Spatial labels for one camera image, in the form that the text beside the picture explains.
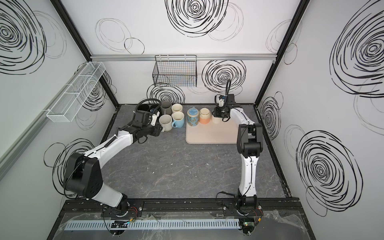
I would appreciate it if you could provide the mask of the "beige tan mug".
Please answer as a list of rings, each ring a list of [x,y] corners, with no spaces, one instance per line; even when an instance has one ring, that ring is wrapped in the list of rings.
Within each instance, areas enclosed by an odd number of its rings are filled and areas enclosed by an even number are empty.
[[[159,118],[159,123],[162,126],[162,133],[163,132],[169,132],[173,129],[172,123],[173,123],[173,118],[171,115],[162,115]]]

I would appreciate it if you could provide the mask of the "grey mug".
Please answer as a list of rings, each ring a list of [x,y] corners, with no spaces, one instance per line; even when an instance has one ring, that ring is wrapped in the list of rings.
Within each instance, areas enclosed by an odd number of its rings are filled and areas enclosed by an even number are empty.
[[[169,101],[164,101],[161,103],[162,115],[172,115],[172,103]]]

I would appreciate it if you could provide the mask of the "light blue mug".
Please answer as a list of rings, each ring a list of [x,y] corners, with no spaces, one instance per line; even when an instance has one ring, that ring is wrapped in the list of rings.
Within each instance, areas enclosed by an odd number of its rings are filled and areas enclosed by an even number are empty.
[[[172,127],[173,128],[182,128],[185,124],[185,115],[183,112],[174,112],[172,114],[173,122]]]

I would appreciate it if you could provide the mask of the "cream white mug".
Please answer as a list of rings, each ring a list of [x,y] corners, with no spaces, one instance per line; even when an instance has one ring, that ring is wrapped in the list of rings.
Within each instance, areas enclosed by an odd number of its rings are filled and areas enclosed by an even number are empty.
[[[220,124],[220,123],[223,122],[223,119],[212,116],[211,117],[211,122],[214,123],[214,124]]]

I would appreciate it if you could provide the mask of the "white black mug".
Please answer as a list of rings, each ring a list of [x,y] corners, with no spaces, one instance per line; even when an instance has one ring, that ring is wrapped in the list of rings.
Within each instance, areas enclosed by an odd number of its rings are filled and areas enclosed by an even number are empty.
[[[147,104],[141,104],[139,107],[138,107],[138,111],[144,111],[144,112],[147,112],[149,111],[150,109],[150,106],[147,105]]]

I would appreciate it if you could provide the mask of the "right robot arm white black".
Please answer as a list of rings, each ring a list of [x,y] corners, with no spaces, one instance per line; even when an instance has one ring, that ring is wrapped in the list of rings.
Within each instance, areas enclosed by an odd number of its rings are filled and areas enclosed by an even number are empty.
[[[255,123],[245,113],[244,109],[236,104],[233,94],[218,95],[215,97],[216,107],[213,117],[223,122],[232,120],[238,126],[237,150],[241,156],[242,173],[238,189],[236,209],[239,214],[245,216],[242,207],[257,207],[256,175],[257,163],[263,151],[263,128]]]

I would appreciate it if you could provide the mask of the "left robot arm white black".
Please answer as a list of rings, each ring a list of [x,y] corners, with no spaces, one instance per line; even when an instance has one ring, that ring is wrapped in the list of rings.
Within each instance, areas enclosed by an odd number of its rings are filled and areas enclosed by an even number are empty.
[[[158,118],[159,110],[134,111],[133,119],[99,146],[68,158],[63,189],[81,197],[95,200],[125,216],[130,208],[128,197],[107,184],[102,177],[103,166],[121,150],[148,135],[157,137],[163,130]]]

